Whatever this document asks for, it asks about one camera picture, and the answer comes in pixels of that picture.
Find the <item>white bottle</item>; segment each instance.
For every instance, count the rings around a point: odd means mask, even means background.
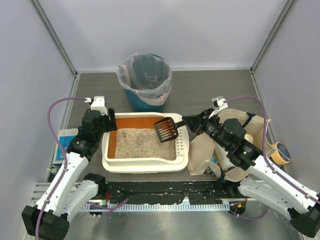
[[[246,134],[244,136],[244,139],[247,140],[249,143],[253,143],[254,141],[254,138],[249,135],[249,134]],[[216,142],[214,142],[214,150],[215,150],[215,153],[216,153],[216,156],[218,157],[218,161],[220,163],[220,166],[222,168],[222,170],[224,171],[229,171],[230,168],[234,168],[235,165],[233,165],[229,158],[227,158],[227,154],[228,152],[225,151],[219,144],[217,144]]]

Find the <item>gray table top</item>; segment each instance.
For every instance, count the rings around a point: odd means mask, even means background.
[[[257,96],[248,70],[206,70],[173,71],[172,90],[163,112],[180,115],[199,114],[211,108],[213,97],[224,96],[226,99],[252,95]],[[128,99],[114,72],[81,74],[76,90],[76,97],[104,96],[107,108],[114,108],[116,113],[130,113]],[[243,99],[229,104],[230,108],[262,115],[259,105],[250,99]],[[88,106],[74,101],[68,128],[77,128]],[[189,133],[190,141],[195,137]],[[149,174],[111,173],[102,166],[102,152],[93,156],[89,165],[79,176],[79,181],[88,173],[105,176],[108,182],[123,181],[207,181],[215,180],[209,175],[190,176],[185,168],[178,172]]]

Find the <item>teal trash can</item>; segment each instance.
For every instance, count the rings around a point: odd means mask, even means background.
[[[172,70],[161,56],[136,53],[119,63],[119,83],[135,112],[162,112],[172,88]]]

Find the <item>white wall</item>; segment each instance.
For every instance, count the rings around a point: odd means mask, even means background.
[[[21,213],[54,150],[47,110],[72,75],[28,0],[0,1],[0,239],[20,240]],[[54,129],[64,105],[52,112]]]
[[[286,0],[40,0],[78,71],[133,53],[173,68],[251,67]]]
[[[277,141],[290,154],[287,170],[320,192],[320,1],[297,1],[256,77]]]

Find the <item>beige bag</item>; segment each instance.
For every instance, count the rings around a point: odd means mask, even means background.
[[[246,112],[231,108],[221,111],[218,116],[220,117],[220,123],[223,123],[227,119],[238,119],[242,125],[249,118]],[[259,149],[262,149],[264,119],[260,116],[253,116],[244,129],[247,134],[253,137],[253,144]],[[265,142],[265,149],[268,156],[274,152],[274,148],[268,141]],[[190,175],[201,175],[207,167],[210,167],[218,178],[221,176],[220,167],[216,163],[210,161],[213,151],[215,151],[219,160],[219,155],[221,156],[221,153],[224,150],[205,133],[197,136],[190,143],[188,162]],[[235,167],[225,172],[224,179],[231,182],[239,182],[248,174],[249,173],[247,171],[242,170],[240,167]]]

